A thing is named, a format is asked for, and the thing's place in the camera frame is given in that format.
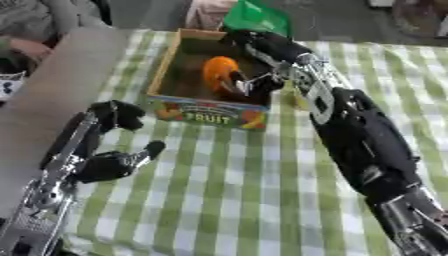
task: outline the tablecloth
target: tablecloth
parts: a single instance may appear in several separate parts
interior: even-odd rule
[[[170,39],[136,31],[98,101],[146,104]],[[422,160],[418,173],[448,204],[448,52],[445,48],[306,42],[390,116]],[[347,185],[308,113],[273,95],[264,132],[164,122],[108,133],[99,151],[165,141],[128,178],[80,185],[66,228],[92,255],[397,255],[363,199]]]

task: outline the robotic arm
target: robotic arm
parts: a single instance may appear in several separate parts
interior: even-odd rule
[[[448,213],[422,184],[419,158],[365,93],[288,38],[236,30],[222,41],[269,65],[273,81],[292,81],[329,155],[403,255],[448,255]]]
[[[134,154],[118,151],[93,155],[100,136],[114,128],[134,131],[143,126],[144,111],[127,103],[93,104],[66,125],[41,163],[41,175],[26,188],[20,205],[0,229],[0,255],[50,256],[62,250],[61,235],[78,182],[129,176],[164,149],[150,142]]]

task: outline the fruit box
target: fruit box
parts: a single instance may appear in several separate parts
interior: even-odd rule
[[[255,104],[229,100],[203,84],[204,62],[216,56],[234,59],[247,77],[266,67],[243,56],[240,49],[219,42],[222,32],[179,30],[152,80],[147,94],[159,119],[189,121],[242,129],[264,129],[270,95]]]

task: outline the robotic wrist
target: robotic wrist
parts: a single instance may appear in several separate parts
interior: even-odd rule
[[[387,236],[405,256],[448,254],[448,213],[419,185],[384,202],[366,199]]]

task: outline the black robotic finger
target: black robotic finger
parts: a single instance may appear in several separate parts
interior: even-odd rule
[[[126,154],[118,151],[101,153],[87,160],[84,168],[75,175],[82,183],[110,181],[132,174],[133,168],[120,161]]]
[[[139,118],[145,116],[141,108],[120,101],[115,101],[118,106],[118,127],[135,131],[143,126]]]
[[[139,118],[145,111],[137,106],[121,101],[95,103],[89,111],[93,111],[101,123],[101,133],[107,133],[114,128],[135,131],[143,126]]]
[[[91,157],[76,179],[82,183],[116,180],[131,175],[135,169],[154,160],[165,148],[161,141],[150,142],[144,150],[134,154],[118,151]]]
[[[145,149],[148,151],[149,158],[154,160],[165,149],[165,143],[159,140],[151,141]]]

